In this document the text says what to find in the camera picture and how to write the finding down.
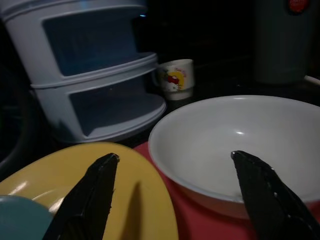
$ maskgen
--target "teal plate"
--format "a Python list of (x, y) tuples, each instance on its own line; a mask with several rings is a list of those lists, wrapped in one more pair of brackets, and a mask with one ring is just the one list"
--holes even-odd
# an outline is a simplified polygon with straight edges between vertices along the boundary
[(44, 206), (20, 196), (0, 196), (0, 233), (6, 240), (42, 240), (53, 216)]

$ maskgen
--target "mug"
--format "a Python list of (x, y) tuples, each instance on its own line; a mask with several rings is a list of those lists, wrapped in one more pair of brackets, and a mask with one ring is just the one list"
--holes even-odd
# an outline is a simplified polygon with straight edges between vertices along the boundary
[(195, 85), (192, 59), (180, 59), (158, 66), (158, 80), (168, 100), (181, 100), (193, 95)]

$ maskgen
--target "white bowl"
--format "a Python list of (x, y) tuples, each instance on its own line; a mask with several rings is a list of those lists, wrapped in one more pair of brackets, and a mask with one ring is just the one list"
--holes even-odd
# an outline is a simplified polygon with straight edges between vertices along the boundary
[(248, 218), (230, 153), (253, 154), (307, 205), (320, 200), (320, 107), (272, 96), (198, 101), (164, 117), (149, 137), (157, 167), (199, 204)]

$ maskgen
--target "stacked container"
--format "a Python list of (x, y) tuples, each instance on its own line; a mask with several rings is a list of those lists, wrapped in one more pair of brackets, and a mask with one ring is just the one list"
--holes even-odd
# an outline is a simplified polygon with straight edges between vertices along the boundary
[(2, 0), (4, 21), (55, 137), (121, 140), (159, 118), (145, 91), (155, 53), (138, 53), (131, 19), (141, 0)]

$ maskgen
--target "cartoon print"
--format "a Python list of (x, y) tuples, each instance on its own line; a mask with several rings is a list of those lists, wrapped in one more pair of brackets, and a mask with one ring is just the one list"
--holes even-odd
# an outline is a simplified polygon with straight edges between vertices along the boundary
[(179, 71), (169, 72), (164, 70), (161, 74), (161, 78), (163, 81), (161, 82), (161, 86), (166, 92), (177, 92), (183, 89), (184, 87), (184, 75)]

